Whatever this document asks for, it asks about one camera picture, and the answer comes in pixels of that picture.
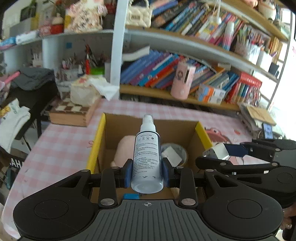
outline handbag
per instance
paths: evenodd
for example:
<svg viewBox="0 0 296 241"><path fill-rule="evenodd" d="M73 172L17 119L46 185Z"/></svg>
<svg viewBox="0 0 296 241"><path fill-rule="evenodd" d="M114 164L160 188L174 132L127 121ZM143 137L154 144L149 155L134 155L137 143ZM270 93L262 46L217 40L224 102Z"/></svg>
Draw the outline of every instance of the handbag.
<svg viewBox="0 0 296 241"><path fill-rule="evenodd" d="M133 0L129 0L126 24L150 28L153 9L149 8L148 0L145 0L146 7L132 6Z"/></svg>

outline gray cloth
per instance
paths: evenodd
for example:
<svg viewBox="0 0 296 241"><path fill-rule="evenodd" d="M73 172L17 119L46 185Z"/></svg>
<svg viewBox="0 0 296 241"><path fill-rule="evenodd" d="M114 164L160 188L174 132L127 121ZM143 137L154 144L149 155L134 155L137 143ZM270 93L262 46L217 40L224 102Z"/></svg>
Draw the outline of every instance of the gray cloth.
<svg viewBox="0 0 296 241"><path fill-rule="evenodd" d="M54 71L44 68L20 68L21 74L16 77L10 88L20 87L25 91L37 90L49 81L55 81Z"/></svg>

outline ribbed black surface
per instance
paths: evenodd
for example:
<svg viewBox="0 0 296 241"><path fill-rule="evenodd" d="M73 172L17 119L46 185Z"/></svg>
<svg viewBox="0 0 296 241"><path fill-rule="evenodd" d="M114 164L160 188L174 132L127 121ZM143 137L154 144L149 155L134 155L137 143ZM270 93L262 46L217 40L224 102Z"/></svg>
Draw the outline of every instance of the ribbed black surface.
<svg viewBox="0 0 296 241"><path fill-rule="evenodd" d="M173 200L123 200L102 210L95 221L65 241L229 241L209 229L194 210L181 209ZM272 236L264 241L277 241Z"/></svg>

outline pink checkered tablecloth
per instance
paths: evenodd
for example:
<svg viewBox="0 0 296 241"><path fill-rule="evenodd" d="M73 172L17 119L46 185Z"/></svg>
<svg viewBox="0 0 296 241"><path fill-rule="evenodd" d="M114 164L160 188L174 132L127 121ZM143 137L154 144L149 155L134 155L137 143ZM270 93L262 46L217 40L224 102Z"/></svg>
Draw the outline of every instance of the pink checkered tablecloth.
<svg viewBox="0 0 296 241"><path fill-rule="evenodd" d="M8 195L1 222L8 234L20 235L12 212L23 198L84 169L91 151L98 123L103 112L142 118L152 114L155 119L200 121L213 141L238 144L251 136L238 119L203 111L130 101L101 100L87 128L50 124L28 155ZM245 164L259 162L244 158Z"/></svg>

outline white spray bottle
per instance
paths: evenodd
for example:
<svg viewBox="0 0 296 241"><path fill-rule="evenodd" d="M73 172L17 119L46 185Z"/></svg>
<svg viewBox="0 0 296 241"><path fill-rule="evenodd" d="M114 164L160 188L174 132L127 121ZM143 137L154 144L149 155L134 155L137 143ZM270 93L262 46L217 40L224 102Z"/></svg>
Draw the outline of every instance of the white spray bottle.
<svg viewBox="0 0 296 241"><path fill-rule="evenodd" d="M144 194L163 188L160 137L151 115L144 115L141 130L136 135L131 188Z"/></svg>

